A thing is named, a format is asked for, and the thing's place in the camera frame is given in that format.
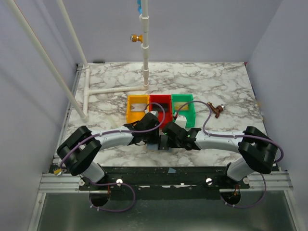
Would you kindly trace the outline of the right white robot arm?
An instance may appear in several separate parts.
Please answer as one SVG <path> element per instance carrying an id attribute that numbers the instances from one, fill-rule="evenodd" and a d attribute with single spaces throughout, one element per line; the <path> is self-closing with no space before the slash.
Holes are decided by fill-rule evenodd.
<path id="1" fill-rule="evenodd" d="M 171 142 L 169 146 L 172 148 L 189 151 L 217 149 L 240 154 L 241 158 L 228 164 L 226 173 L 221 177 L 222 185 L 228 189 L 253 172 L 271 173 L 278 150 L 271 139 L 253 126 L 248 126 L 244 131 L 227 133 L 203 131 L 200 128 L 186 130 L 169 122 L 162 132 Z"/>

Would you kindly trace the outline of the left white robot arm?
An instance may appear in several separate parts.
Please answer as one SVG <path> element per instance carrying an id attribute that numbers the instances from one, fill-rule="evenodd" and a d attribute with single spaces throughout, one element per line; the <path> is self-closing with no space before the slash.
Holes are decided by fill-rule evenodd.
<path id="1" fill-rule="evenodd" d="M 148 112 L 139 121 L 97 134 L 81 126 L 58 147 L 56 152 L 61 159 L 59 168 L 73 176 L 87 178 L 94 189 L 102 190 L 107 179 L 102 167 L 93 161 L 97 153 L 111 147 L 155 141 L 159 135 L 158 125 L 158 117 Z"/>

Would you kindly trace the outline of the silver card in yellow bin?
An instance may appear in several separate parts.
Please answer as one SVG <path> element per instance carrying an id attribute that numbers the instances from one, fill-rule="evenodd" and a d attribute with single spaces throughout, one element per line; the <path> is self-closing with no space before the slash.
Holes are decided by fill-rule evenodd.
<path id="1" fill-rule="evenodd" d="M 130 111 L 131 112 L 142 112 L 146 108 L 146 103 L 132 103 L 130 105 Z"/>

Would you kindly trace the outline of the black card in red bin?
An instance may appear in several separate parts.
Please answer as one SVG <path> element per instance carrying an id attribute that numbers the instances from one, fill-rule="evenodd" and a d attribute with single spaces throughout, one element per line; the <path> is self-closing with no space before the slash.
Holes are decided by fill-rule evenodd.
<path id="1" fill-rule="evenodd" d="M 153 104 L 153 107 L 157 107 L 157 108 L 164 108 L 164 110 L 167 110 L 169 108 L 169 104 L 168 103 L 155 103 Z"/>

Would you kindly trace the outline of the gold card in green bin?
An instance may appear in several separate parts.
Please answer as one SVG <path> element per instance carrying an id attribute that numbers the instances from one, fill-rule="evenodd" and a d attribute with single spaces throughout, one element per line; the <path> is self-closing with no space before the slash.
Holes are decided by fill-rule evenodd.
<path id="1" fill-rule="evenodd" d="M 185 102 L 175 102 L 174 103 L 174 110 L 177 111 L 181 108 L 181 110 L 184 110 L 184 111 L 188 111 L 189 110 L 189 106 L 186 104 L 184 105 Z"/>

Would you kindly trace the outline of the yellow plastic bin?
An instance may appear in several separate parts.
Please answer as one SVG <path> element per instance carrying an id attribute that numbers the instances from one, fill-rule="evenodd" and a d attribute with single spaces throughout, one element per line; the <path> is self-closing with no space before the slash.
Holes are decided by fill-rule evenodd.
<path id="1" fill-rule="evenodd" d="M 145 115 L 145 112 L 131 112 L 130 105 L 132 103 L 146 103 L 150 101 L 149 95 L 129 95 L 127 100 L 127 112 L 126 112 L 126 122 L 132 123 L 138 120 L 141 120 Z"/>

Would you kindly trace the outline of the red plastic bin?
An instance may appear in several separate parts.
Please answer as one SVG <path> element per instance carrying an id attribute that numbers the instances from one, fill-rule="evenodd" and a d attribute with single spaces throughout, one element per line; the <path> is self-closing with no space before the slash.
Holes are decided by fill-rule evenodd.
<path id="1" fill-rule="evenodd" d="M 158 112 L 158 119 L 159 122 L 162 121 L 163 119 L 163 111 L 162 109 L 153 103 L 158 103 L 160 104 L 164 111 L 165 111 L 165 120 L 162 123 L 162 125 L 160 126 L 161 129 L 164 128 L 164 126 L 173 121 L 173 111 L 172 111 L 172 100 L 171 100 L 171 95 L 154 95 L 151 94 L 150 95 L 150 111 L 157 111 Z"/>

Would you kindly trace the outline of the green plastic bin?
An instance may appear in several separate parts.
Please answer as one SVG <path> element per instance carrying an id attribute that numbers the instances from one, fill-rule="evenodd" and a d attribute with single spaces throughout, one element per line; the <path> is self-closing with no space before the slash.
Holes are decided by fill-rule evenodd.
<path id="1" fill-rule="evenodd" d="M 175 115 L 176 111 L 186 102 L 193 101 L 192 94 L 172 94 L 172 109 L 173 115 Z M 179 115 L 185 116 L 187 123 L 186 128 L 193 128 L 195 126 L 196 112 L 193 103 L 185 105 L 179 112 Z"/>

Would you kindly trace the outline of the brown brass faucet valve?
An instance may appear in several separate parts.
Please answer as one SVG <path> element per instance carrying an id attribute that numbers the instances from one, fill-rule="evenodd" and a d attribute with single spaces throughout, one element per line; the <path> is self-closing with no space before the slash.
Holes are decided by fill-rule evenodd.
<path id="1" fill-rule="evenodd" d="M 225 110 L 225 105 L 221 104 L 215 107 L 211 102 L 207 103 L 215 114 L 215 118 L 219 118 L 220 114 Z"/>

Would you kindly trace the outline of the orange nozzle on pipe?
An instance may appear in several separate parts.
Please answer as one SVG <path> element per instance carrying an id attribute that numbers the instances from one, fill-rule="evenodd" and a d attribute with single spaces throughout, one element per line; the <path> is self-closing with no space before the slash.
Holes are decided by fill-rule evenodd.
<path id="1" fill-rule="evenodd" d="M 131 34 L 130 35 L 130 41 L 135 43 L 135 42 L 140 42 L 143 43 L 143 36 L 142 34 L 137 35 L 137 34 Z"/>

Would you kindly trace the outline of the black mounting rail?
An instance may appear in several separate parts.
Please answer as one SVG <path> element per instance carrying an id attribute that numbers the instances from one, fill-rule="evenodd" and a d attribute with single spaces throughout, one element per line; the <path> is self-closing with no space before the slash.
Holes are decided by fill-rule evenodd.
<path id="1" fill-rule="evenodd" d="M 279 190 L 286 173 L 278 170 L 262 176 L 252 173 L 239 182 L 227 179 L 224 167 L 105 167 L 105 176 L 93 184 L 81 177 L 79 190 L 112 200 L 219 200 L 239 198 L 245 191 Z"/>

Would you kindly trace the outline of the white PVC pipe frame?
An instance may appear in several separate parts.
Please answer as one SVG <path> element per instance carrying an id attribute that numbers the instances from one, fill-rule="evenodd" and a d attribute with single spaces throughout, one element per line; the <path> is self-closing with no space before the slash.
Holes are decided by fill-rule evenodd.
<path id="1" fill-rule="evenodd" d="M 119 87 L 119 88 L 108 88 L 108 89 L 98 89 L 98 90 L 91 90 L 90 89 L 90 74 L 91 69 L 90 65 L 86 59 L 86 56 L 82 50 L 81 44 L 77 38 L 76 32 L 74 30 L 74 27 L 72 25 L 72 22 L 69 18 L 68 12 L 65 8 L 65 5 L 62 0 L 58 0 L 57 4 L 60 8 L 61 14 L 64 18 L 64 21 L 67 25 L 67 28 L 72 36 L 72 39 L 74 41 L 74 44 L 77 48 L 77 51 L 82 59 L 83 66 L 86 71 L 85 76 L 85 85 L 83 90 L 83 106 L 80 107 L 77 101 L 75 100 L 75 97 L 73 96 L 71 90 L 66 85 L 63 77 L 55 67 L 54 63 L 50 59 L 48 53 L 46 52 L 45 48 L 41 44 L 40 40 L 38 39 L 36 33 L 32 29 L 31 25 L 25 18 L 24 14 L 20 10 L 19 6 L 14 0 L 7 0 L 6 1 L 9 9 L 13 13 L 14 17 L 16 18 L 17 22 L 25 32 L 25 34 L 28 36 L 30 42 L 40 55 L 41 59 L 53 75 L 54 79 L 58 83 L 58 85 L 62 88 L 62 90 L 65 92 L 67 98 L 69 99 L 71 105 L 75 108 L 76 112 L 79 114 L 81 120 L 83 122 L 88 122 L 89 116 L 88 116 L 88 103 L 89 103 L 89 97 L 91 95 L 95 94 L 104 94 L 104 93 L 113 93 L 113 92 L 125 92 L 125 91 L 136 91 L 136 90 L 147 90 L 149 87 L 149 13 L 148 13 L 148 1 L 147 0 L 139 0 L 137 1 L 138 5 L 138 12 L 139 20 L 141 22 L 142 26 L 142 36 L 143 36 L 143 43 L 141 43 L 141 50 L 142 50 L 142 58 L 143 58 L 143 65 L 141 67 L 142 74 L 143 74 L 143 85 L 139 87 Z"/>

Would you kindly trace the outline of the aluminium extrusion frame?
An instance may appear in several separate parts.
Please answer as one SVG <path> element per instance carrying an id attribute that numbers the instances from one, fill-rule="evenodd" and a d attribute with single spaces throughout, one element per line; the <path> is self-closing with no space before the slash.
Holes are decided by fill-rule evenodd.
<path id="1" fill-rule="evenodd" d="M 79 192 L 79 176 L 63 174 L 56 176 L 54 174 L 42 174 L 39 193 L 77 193 Z"/>

